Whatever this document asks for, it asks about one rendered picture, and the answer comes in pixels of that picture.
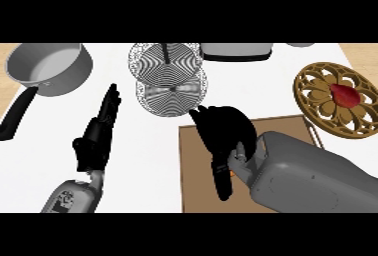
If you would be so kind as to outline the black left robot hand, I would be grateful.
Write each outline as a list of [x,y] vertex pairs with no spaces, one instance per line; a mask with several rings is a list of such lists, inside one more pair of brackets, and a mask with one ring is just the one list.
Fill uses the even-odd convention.
[[84,135],[72,141],[78,172],[105,170],[119,103],[119,92],[112,84],[102,100],[99,114],[88,122]]

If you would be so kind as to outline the ornate golden wooden trivet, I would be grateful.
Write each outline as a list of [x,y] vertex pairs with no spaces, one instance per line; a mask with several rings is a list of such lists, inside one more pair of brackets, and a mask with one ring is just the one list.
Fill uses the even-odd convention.
[[[360,95],[356,107],[336,105],[332,84],[356,89]],[[378,88],[353,69],[330,62],[308,64],[294,79],[294,97],[305,117],[332,135],[363,139],[378,133]]]

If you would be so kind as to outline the red fruit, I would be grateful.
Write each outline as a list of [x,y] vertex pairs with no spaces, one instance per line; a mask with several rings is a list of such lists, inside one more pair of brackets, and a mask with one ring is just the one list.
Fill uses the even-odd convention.
[[329,89],[333,102],[339,107],[353,108],[360,104],[360,95],[353,87],[332,84]]

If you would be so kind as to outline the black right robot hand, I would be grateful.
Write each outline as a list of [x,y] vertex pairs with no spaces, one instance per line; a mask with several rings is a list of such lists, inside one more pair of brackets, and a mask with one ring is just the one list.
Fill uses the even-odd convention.
[[211,153],[211,169],[217,195],[226,201],[232,195],[229,157],[237,143],[243,146],[243,159],[249,160],[255,153],[257,131],[245,114],[230,106],[198,106],[189,111],[196,124],[198,134]]

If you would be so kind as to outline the grey appliance with black base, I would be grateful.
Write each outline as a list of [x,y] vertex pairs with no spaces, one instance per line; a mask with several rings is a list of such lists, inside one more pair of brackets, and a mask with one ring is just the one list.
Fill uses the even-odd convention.
[[267,60],[271,43],[201,43],[204,59],[220,62],[248,62]]

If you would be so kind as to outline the brown tray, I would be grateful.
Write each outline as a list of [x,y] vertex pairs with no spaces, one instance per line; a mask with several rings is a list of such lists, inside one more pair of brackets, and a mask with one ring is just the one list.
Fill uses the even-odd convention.
[[[302,115],[251,120],[257,134],[280,132],[305,143],[323,147],[314,125]],[[218,199],[211,154],[204,146],[195,126],[178,127],[181,210],[184,213],[273,213],[249,196],[249,189],[236,176],[230,177],[233,194],[227,201]]]

